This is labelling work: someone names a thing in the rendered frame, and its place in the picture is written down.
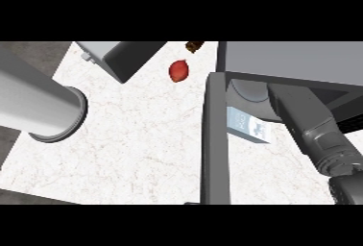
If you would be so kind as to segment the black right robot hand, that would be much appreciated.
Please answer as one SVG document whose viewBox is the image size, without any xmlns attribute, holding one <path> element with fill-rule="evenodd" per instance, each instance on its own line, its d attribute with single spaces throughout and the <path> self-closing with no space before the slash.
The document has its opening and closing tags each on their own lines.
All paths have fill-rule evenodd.
<svg viewBox="0 0 363 246">
<path fill-rule="evenodd" d="M 363 205 L 363 172 L 330 178 L 328 190 L 337 205 Z"/>
</svg>

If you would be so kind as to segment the dark grey microwave door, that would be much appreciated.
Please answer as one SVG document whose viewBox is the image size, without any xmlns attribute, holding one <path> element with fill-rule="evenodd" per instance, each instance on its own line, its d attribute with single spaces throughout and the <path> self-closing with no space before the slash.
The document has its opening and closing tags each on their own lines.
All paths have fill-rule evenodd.
<svg viewBox="0 0 363 246">
<path fill-rule="evenodd" d="M 203 205 L 227 205 L 229 198 L 225 75 L 212 72 L 204 81 L 200 118 L 200 189 Z"/>
</svg>

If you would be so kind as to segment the pale blue milk carton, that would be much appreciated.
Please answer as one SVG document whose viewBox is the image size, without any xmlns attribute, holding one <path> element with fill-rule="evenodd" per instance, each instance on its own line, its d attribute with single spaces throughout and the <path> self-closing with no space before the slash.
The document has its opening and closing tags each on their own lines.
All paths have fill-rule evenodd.
<svg viewBox="0 0 363 246">
<path fill-rule="evenodd" d="M 253 143 L 271 142 L 269 124 L 234 107 L 227 107 L 227 132 Z"/>
</svg>

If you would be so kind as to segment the red fruit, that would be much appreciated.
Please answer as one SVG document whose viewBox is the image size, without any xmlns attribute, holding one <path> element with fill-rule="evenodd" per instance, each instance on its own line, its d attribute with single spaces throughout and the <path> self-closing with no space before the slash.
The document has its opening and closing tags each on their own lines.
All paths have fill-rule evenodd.
<svg viewBox="0 0 363 246">
<path fill-rule="evenodd" d="M 173 83 L 181 82 L 188 76 L 188 65 L 184 60 L 175 61 L 167 68 L 167 76 Z"/>
</svg>

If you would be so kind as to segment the brown food item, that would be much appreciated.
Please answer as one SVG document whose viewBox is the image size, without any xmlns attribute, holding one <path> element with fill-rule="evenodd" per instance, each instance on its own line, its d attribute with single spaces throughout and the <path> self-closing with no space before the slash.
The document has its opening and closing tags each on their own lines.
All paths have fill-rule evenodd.
<svg viewBox="0 0 363 246">
<path fill-rule="evenodd" d="M 196 51 L 200 49 L 203 45 L 203 42 L 201 41 L 188 41 L 185 43 L 185 49 L 191 52 L 191 53 L 196 53 Z"/>
</svg>

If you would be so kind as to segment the pale grey boxy appliance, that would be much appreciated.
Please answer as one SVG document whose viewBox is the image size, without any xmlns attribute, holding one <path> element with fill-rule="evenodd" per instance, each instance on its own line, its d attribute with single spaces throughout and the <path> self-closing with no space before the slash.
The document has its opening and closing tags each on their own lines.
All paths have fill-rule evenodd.
<svg viewBox="0 0 363 246">
<path fill-rule="evenodd" d="M 163 41 L 76 41 L 86 62 L 123 84 L 165 45 Z"/>
</svg>

